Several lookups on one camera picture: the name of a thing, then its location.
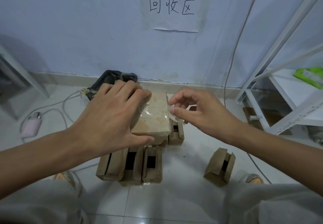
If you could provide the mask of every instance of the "pink power bank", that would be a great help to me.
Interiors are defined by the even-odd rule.
[[[22,127],[20,136],[22,139],[34,137],[37,135],[41,124],[41,118],[28,119]]]

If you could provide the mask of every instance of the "person's left hand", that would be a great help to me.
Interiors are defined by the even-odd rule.
[[[145,145],[152,136],[135,136],[130,122],[149,90],[128,81],[103,84],[75,123],[66,131],[91,155],[103,156],[131,146]]]

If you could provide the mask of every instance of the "green package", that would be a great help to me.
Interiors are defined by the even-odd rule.
[[[323,89],[323,68],[300,68],[293,74],[294,77],[315,86],[316,88]]]

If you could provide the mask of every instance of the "chinese character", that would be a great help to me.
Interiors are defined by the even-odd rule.
[[[184,2],[184,8],[183,8],[183,11],[182,11],[182,15],[194,15],[194,13],[190,13],[191,12],[191,9],[190,9],[190,1],[194,1],[194,0],[186,0]]]
[[[170,11],[169,11],[169,3],[170,3],[170,1],[171,1],[171,0],[168,0],[168,5],[167,5],[167,2],[166,2],[166,6],[168,6],[168,14],[170,14]],[[172,4],[171,4],[171,8],[172,8],[172,9],[171,9],[171,11],[172,11],[172,10],[173,10],[173,11],[175,11],[175,10],[174,10],[174,8],[175,8],[176,3],[177,3],[177,1],[174,1],[174,0],[173,0],[173,2],[172,2]]]
[[[160,13],[160,0],[149,0],[150,11],[159,9],[157,13]]]

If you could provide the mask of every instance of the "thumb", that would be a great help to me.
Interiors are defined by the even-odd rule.
[[[189,111],[181,107],[172,107],[169,109],[169,112],[178,117],[179,119],[185,120],[189,123],[192,123],[192,120],[194,119],[195,111]]]
[[[141,145],[146,145],[150,144],[154,141],[154,138],[152,136],[136,136],[132,135],[131,138],[131,144],[133,146],[141,146]]]

